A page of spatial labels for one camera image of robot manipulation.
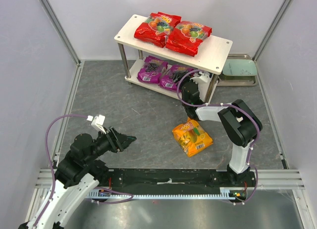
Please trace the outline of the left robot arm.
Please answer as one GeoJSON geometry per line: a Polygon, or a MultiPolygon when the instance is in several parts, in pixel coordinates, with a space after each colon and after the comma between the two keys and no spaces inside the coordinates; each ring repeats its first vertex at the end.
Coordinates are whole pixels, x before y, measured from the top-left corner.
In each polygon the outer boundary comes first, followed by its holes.
{"type": "Polygon", "coordinates": [[[76,136],[65,158],[53,172],[51,188],[38,212],[19,227],[65,228],[89,192],[108,182],[109,169],[99,157],[108,151],[122,152],[135,140],[136,137],[118,133],[114,128],[99,131],[97,138],[92,138],[90,134],[76,136]]]}

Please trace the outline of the orange mango candy bag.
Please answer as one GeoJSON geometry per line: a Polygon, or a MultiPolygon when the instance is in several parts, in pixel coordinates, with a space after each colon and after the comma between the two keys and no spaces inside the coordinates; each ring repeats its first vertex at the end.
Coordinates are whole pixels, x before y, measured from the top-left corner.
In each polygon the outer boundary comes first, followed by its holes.
{"type": "Polygon", "coordinates": [[[185,124],[180,124],[172,130],[174,139],[188,157],[192,157],[213,144],[213,139],[193,119],[187,118],[185,124]]]}

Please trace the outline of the red fruit candy bag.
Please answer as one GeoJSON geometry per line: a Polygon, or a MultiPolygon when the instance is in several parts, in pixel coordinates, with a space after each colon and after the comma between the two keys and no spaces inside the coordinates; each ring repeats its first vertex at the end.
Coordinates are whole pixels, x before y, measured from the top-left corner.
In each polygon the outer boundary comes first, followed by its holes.
{"type": "Polygon", "coordinates": [[[136,29],[134,38],[163,48],[169,35],[180,21],[181,16],[163,12],[151,13],[136,29]]]}
{"type": "Polygon", "coordinates": [[[212,33],[212,28],[190,21],[181,21],[169,35],[165,47],[194,57],[200,44],[212,33]]]}

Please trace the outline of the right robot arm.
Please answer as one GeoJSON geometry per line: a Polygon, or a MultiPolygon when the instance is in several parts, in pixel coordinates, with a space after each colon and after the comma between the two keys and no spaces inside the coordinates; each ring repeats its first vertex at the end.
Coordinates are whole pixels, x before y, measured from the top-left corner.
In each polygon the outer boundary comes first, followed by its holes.
{"type": "Polygon", "coordinates": [[[232,103],[212,105],[200,99],[198,84],[183,77],[177,86],[181,102],[190,119],[221,122],[232,142],[231,160],[227,166],[228,178],[236,183],[250,170],[253,145],[258,139],[262,123],[247,106],[238,99],[232,103]]]}

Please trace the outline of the purple grape candy bag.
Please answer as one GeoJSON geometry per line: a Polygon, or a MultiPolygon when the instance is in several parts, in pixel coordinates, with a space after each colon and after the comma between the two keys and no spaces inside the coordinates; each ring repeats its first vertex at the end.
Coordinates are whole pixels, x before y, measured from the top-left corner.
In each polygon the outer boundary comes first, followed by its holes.
{"type": "Polygon", "coordinates": [[[159,84],[161,76],[167,68],[166,61],[149,55],[138,72],[137,79],[142,83],[159,84]]]}
{"type": "Polygon", "coordinates": [[[194,68],[192,67],[185,67],[180,65],[172,65],[169,70],[161,77],[158,86],[162,89],[176,92],[177,85],[182,77],[190,72],[193,71],[194,68]]]}

